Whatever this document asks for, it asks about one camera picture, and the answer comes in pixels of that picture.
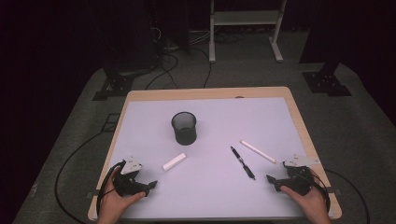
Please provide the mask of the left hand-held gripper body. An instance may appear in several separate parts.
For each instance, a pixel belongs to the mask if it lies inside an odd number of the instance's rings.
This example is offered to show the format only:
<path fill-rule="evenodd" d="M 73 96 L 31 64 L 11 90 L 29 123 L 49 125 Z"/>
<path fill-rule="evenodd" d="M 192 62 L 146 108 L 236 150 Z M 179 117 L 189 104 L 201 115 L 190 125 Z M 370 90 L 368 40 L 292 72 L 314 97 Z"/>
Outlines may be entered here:
<path fill-rule="evenodd" d="M 149 195 L 149 185 L 135 180 L 141 168 L 142 165 L 134 157 L 120 163 L 120 170 L 113 179 L 113 185 L 120 196 L 135 195 L 139 192 L 145 192 L 146 195 Z"/>

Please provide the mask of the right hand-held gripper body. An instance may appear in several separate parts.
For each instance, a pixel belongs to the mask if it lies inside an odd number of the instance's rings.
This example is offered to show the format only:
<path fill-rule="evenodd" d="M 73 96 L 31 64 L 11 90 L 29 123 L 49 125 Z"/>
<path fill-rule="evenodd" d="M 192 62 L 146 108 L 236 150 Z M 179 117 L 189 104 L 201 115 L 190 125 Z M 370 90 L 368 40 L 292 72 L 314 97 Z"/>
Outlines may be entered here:
<path fill-rule="evenodd" d="M 319 164 L 319 159 L 294 154 L 285 162 L 289 166 L 289 169 L 286 169 L 288 178 L 280 179 L 281 186 L 276 186 L 276 189 L 280 190 L 282 186 L 286 186 L 300 195 L 307 194 L 314 183 L 310 165 Z"/>

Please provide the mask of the white paper tube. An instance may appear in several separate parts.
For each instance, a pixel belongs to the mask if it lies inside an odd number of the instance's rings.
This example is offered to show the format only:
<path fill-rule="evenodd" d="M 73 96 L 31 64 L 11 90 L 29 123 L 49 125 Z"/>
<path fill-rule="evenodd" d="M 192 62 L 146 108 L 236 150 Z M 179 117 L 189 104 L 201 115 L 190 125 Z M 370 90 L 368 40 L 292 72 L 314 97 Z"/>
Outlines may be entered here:
<path fill-rule="evenodd" d="M 253 152 L 257 153 L 258 155 L 260 155 L 261 157 L 265 158 L 266 160 L 268 160 L 269 162 L 276 164 L 277 161 L 270 157 L 269 155 L 265 154 L 264 152 L 262 152 L 261 150 L 255 148 L 253 145 L 249 144 L 248 142 L 244 141 L 244 140 L 240 140 L 239 141 L 243 146 L 249 148 L 250 150 L 252 150 Z"/>

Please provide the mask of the short white cylindrical tube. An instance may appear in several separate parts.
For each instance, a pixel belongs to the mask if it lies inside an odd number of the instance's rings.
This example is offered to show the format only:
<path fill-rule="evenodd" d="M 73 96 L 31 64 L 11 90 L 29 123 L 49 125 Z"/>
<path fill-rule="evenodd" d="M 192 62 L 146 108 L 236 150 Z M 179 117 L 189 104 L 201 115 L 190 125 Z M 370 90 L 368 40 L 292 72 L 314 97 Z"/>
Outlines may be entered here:
<path fill-rule="evenodd" d="M 172 169 L 173 167 L 177 166 L 178 164 L 180 164 L 182 161 L 184 161 L 187 158 L 187 156 L 184 153 L 181 153 L 179 155 L 177 155 L 176 157 L 174 157 L 172 160 L 168 161 L 167 163 L 165 163 L 163 165 L 163 169 L 165 170 L 165 172 L 169 171 L 170 169 Z"/>

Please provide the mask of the black pen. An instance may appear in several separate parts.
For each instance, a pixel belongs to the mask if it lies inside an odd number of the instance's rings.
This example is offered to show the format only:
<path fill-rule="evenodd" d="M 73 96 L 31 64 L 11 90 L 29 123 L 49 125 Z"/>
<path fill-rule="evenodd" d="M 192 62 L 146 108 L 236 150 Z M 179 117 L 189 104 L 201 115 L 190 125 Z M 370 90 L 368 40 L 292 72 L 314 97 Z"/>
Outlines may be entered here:
<path fill-rule="evenodd" d="M 247 176 L 253 180 L 256 180 L 256 176 L 252 173 L 252 171 L 250 170 L 250 168 L 245 164 L 244 160 L 242 159 L 242 157 L 239 155 L 239 153 L 237 152 L 237 150 L 230 146 L 232 153 L 235 155 L 235 157 L 238 159 L 238 161 L 241 163 L 243 169 L 245 170 L 245 172 L 247 173 Z"/>

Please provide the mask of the black mesh pen holder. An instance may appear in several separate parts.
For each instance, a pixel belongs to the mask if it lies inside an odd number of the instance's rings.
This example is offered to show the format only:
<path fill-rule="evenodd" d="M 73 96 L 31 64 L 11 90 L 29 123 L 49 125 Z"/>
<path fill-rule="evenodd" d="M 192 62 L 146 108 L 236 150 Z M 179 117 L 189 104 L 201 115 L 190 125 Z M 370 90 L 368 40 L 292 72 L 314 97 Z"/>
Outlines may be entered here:
<path fill-rule="evenodd" d="M 193 144 L 197 138 L 196 117 L 187 111 L 179 112 L 172 117 L 176 141 L 182 146 Z"/>

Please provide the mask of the person's left hand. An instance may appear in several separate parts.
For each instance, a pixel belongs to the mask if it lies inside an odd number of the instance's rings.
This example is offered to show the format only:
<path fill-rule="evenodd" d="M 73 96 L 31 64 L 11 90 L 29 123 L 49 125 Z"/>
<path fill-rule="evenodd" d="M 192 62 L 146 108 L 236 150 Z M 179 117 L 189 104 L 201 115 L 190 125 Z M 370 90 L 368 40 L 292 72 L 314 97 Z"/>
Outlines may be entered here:
<path fill-rule="evenodd" d="M 139 192 L 128 197 L 121 197 L 115 190 L 113 178 L 120 169 L 117 166 L 106 182 L 106 195 L 101 200 L 98 217 L 121 217 L 125 210 L 133 203 L 138 202 L 146 196 L 145 192 Z"/>

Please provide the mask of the person's right hand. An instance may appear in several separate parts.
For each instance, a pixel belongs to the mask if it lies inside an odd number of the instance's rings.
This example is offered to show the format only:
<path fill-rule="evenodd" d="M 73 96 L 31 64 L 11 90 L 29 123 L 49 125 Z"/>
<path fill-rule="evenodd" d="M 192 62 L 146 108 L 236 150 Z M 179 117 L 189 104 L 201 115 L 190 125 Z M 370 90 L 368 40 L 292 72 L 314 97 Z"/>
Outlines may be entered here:
<path fill-rule="evenodd" d="M 306 218 L 329 216 L 326 201 L 318 189 L 311 189 L 305 196 L 286 186 L 282 186 L 280 189 L 300 205 Z"/>

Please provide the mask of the white table sheet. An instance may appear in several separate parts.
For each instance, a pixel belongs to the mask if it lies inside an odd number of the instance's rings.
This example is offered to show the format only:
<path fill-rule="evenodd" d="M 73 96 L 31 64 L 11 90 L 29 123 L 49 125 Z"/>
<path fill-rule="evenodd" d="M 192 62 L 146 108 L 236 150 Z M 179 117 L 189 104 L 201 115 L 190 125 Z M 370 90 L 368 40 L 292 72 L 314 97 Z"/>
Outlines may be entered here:
<path fill-rule="evenodd" d="M 176 141 L 171 125 L 183 111 L 196 117 L 197 138 L 189 146 Z M 248 177 L 230 146 L 256 180 Z M 165 172 L 163 165 L 181 153 L 187 158 Z M 286 177 L 282 161 L 294 154 L 303 156 L 305 150 L 282 97 L 136 101 L 126 106 L 109 162 L 134 157 L 142 165 L 137 181 L 158 181 L 148 197 L 125 211 L 126 219 L 279 219 L 300 217 L 302 211 L 266 175 Z"/>

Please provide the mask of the black stand base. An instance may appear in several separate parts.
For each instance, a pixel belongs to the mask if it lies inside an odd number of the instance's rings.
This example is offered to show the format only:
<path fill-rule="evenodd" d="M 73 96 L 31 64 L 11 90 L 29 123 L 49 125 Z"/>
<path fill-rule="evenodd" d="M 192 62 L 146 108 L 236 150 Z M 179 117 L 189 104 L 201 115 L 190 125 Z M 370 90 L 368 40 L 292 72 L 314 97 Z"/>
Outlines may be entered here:
<path fill-rule="evenodd" d="M 93 96 L 94 101 L 105 101 L 109 97 L 126 96 L 132 89 L 134 78 L 130 76 L 106 75 L 102 88 Z"/>
<path fill-rule="evenodd" d="M 303 77 L 313 93 L 327 93 L 329 96 L 350 96 L 351 93 L 335 75 L 339 62 L 326 62 L 316 72 L 303 72 Z"/>

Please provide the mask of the white metal stand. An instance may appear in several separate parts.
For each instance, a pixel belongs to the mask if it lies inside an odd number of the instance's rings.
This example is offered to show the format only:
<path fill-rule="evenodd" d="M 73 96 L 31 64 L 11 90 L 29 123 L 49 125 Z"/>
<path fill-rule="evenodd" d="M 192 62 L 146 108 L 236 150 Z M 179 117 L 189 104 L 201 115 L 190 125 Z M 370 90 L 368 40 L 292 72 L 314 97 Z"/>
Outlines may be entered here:
<path fill-rule="evenodd" d="M 209 21 L 209 55 L 211 63 L 216 61 L 215 28 L 217 26 L 236 25 L 274 25 L 275 30 L 269 37 L 269 43 L 278 63 L 284 61 L 277 44 L 277 39 L 283 21 L 287 0 L 281 0 L 278 10 L 256 10 L 256 11 L 216 11 L 215 0 L 210 0 Z"/>

